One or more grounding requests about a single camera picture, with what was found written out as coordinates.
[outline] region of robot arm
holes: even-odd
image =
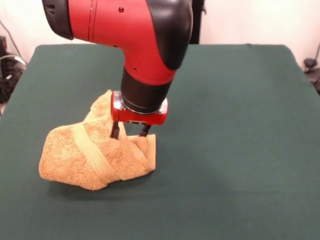
[[[42,2],[47,21],[57,35],[123,51],[120,91],[114,91],[111,99],[115,122],[147,126],[165,122],[166,96],[192,34],[190,0]]]

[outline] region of black cable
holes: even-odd
[[[319,43],[319,46],[318,46],[318,50],[316,51],[316,55],[315,55],[315,58],[314,58],[315,60],[318,59],[319,53],[320,53],[320,43]]]
[[[14,47],[15,47],[18,55],[19,55],[19,57],[21,58],[21,53],[20,53],[20,51],[19,51],[19,49],[18,49],[18,47],[17,47],[17,45],[16,45],[13,37],[11,36],[10,31],[6,28],[6,26],[3,24],[3,22],[2,22],[1,20],[0,20],[0,25],[1,25],[1,26],[4,28],[4,30],[9,34],[9,37],[10,37],[10,39],[11,39],[11,41],[12,41],[12,43],[13,43],[13,45],[14,45]]]

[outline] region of black object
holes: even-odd
[[[4,28],[4,30],[8,33],[9,38],[11,39],[12,44],[13,44],[16,52],[18,53],[19,57],[21,57],[21,53],[20,53],[20,51],[19,51],[19,48],[18,48],[17,45],[16,45],[16,42],[14,41],[14,39],[13,39],[13,37],[12,37],[12,35],[11,35],[11,32],[6,28],[6,26],[3,24],[3,22],[2,22],[1,20],[0,20],[0,25],[1,25],[1,26]]]
[[[316,59],[313,58],[307,58],[304,61],[304,65],[310,70],[313,69],[315,66],[318,65],[318,62]]]
[[[319,53],[320,53],[320,43],[318,45],[315,57],[314,58],[307,58],[303,61],[304,66],[307,68],[307,70],[305,71],[306,73],[310,72],[318,65],[317,59],[319,57]]]
[[[304,66],[306,67],[305,76],[309,79],[310,83],[314,86],[316,91],[320,94],[320,67],[316,68],[318,65],[318,57],[320,53],[320,43],[318,45],[315,58],[307,58],[304,60]]]
[[[134,79],[126,69],[121,81],[122,103],[130,110],[141,114],[152,114],[159,110],[172,82],[152,86]]]
[[[3,57],[4,55],[7,55],[7,40],[6,37],[0,36],[0,57]],[[6,59],[0,61],[0,79],[2,78],[2,76],[6,75],[6,61]]]
[[[190,0],[147,0],[147,2],[162,60],[169,69],[177,70],[185,58],[193,30]]]
[[[9,55],[7,52],[7,41],[4,36],[0,36],[0,57]],[[19,62],[12,57],[2,59],[0,61],[0,104],[5,104],[9,101],[12,93],[23,70],[17,67]]]
[[[146,137],[151,129],[151,125],[144,125],[142,132],[140,133],[140,137]]]
[[[118,139],[119,138],[119,133],[120,133],[120,128],[119,128],[119,122],[114,121],[112,125],[112,130],[111,130],[111,138],[112,139]]]
[[[52,31],[60,37],[73,40],[68,0],[42,0],[42,3]]]
[[[205,0],[193,0],[193,30],[190,44],[199,44],[201,33],[202,12],[205,11]]]

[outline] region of tan towel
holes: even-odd
[[[127,136],[119,123],[119,139],[110,138],[111,91],[100,96],[83,122],[60,126],[46,137],[40,176],[48,181],[100,190],[156,169],[156,136]]]

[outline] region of towel fold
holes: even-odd
[[[154,134],[127,136],[123,123],[119,123],[118,140],[110,138],[111,94],[108,90],[100,96],[83,122],[49,132],[39,163],[43,179],[96,191],[156,169]]]

